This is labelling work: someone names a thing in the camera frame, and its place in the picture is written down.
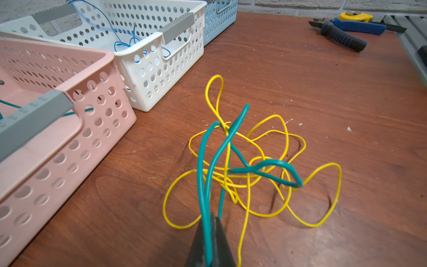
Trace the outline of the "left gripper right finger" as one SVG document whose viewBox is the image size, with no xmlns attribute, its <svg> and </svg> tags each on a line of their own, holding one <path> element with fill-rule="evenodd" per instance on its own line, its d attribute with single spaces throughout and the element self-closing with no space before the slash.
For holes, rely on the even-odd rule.
<svg viewBox="0 0 427 267">
<path fill-rule="evenodd" d="M 236 267 L 221 220 L 211 215 L 212 267 Z"/>
</svg>

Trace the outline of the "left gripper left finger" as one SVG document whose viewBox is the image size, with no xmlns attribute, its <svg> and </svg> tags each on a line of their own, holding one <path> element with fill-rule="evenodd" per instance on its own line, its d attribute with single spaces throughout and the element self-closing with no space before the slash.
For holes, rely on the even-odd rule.
<svg viewBox="0 0 427 267">
<path fill-rule="evenodd" d="M 197 230 L 187 257 L 186 267 L 210 267 L 206 260 L 205 239 L 202 221 L 199 222 Z"/>
</svg>

